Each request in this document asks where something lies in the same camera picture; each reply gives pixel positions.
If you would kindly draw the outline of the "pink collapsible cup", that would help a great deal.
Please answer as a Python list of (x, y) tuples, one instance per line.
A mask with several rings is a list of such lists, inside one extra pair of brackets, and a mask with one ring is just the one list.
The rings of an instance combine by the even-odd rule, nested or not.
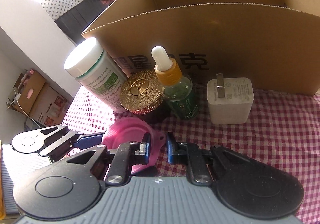
[(136, 174), (149, 166), (155, 166), (160, 150), (166, 142), (165, 134), (154, 130), (149, 124), (138, 118), (124, 117), (110, 126), (109, 130), (103, 135), (101, 143), (106, 145), (108, 149), (117, 149), (122, 143), (142, 141), (146, 132), (151, 134), (151, 156), (147, 165), (134, 165), (132, 167), (132, 173)]

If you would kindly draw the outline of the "gold lid jar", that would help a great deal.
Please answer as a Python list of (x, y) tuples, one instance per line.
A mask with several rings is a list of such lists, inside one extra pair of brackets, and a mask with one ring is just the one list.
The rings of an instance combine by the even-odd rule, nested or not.
[(136, 72), (121, 87), (120, 103), (148, 124), (161, 123), (170, 116), (171, 109), (159, 91), (160, 86), (154, 70)]

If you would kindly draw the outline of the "green dropper bottle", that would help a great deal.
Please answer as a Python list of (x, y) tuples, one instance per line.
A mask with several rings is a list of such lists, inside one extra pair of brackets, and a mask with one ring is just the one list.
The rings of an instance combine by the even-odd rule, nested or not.
[(151, 55), (155, 61), (155, 73), (160, 81), (159, 91), (171, 110), (181, 120), (197, 116), (199, 106), (191, 79), (184, 75), (174, 58), (169, 57), (162, 46), (155, 46)]

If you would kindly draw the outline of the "white supplement bottle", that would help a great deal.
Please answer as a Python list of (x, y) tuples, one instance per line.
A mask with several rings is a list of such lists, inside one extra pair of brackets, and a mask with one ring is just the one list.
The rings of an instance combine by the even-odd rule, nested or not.
[(64, 69), (114, 112), (126, 112), (120, 103), (120, 91), (127, 76), (96, 38), (87, 38), (75, 47)]

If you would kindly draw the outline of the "white power adapter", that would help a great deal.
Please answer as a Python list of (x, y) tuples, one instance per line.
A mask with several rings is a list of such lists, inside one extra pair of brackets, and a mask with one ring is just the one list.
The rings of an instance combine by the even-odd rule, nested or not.
[(254, 101), (251, 80), (218, 73), (207, 83), (207, 102), (214, 125), (244, 124)]

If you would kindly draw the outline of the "pink checkered tablecloth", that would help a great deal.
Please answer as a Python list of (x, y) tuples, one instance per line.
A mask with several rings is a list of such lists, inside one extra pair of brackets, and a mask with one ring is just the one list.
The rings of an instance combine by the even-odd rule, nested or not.
[(205, 149), (220, 144), (294, 175), (305, 191), (298, 218), (319, 223), (319, 95), (256, 90), (246, 123), (213, 125), (206, 87), (198, 85), (195, 91), (197, 117), (184, 121), (170, 116), (153, 128)]

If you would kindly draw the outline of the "dark grey storage cabinet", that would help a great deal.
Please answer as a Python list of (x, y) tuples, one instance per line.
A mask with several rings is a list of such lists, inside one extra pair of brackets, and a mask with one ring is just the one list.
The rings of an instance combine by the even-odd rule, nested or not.
[(59, 17), (55, 23), (75, 45), (79, 45), (85, 40), (82, 36), (84, 29), (107, 9), (109, 5), (109, 1), (83, 0), (77, 6)]

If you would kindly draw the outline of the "brown cardboard box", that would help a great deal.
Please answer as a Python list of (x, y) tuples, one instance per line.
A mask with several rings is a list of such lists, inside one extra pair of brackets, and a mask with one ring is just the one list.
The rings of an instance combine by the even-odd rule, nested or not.
[(83, 37), (127, 75), (153, 68), (160, 45), (195, 83), (222, 73), (261, 89), (319, 89), (319, 0), (116, 0)]

